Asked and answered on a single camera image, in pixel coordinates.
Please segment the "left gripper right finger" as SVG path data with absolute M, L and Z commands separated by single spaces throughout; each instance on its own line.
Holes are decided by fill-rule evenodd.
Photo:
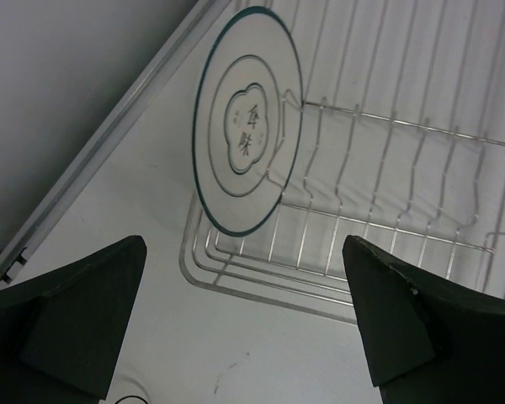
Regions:
M 505 403 L 505 300 L 406 263 L 358 236 L 343 263 L 384 403 Z

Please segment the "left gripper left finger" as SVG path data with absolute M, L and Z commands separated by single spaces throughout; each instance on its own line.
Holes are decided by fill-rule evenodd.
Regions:
M 145 263 L 128 236 L 0 290 L 0 403 L 106 399 Z

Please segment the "white plate green rim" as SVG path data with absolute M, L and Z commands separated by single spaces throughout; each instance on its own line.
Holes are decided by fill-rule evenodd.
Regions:
M 210 49 L 193 112 L 197 195 L 227 236 L 255 232 L 281 201 L 300 145 L 302 103 L 289 29 L 268 8 L 244 8 Z

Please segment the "white floral plate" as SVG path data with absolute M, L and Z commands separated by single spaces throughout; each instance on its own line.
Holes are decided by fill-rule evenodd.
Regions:
M 114 404 L 149 404 L 149 401 L 140 395 L 126 395 L 119 398 Z

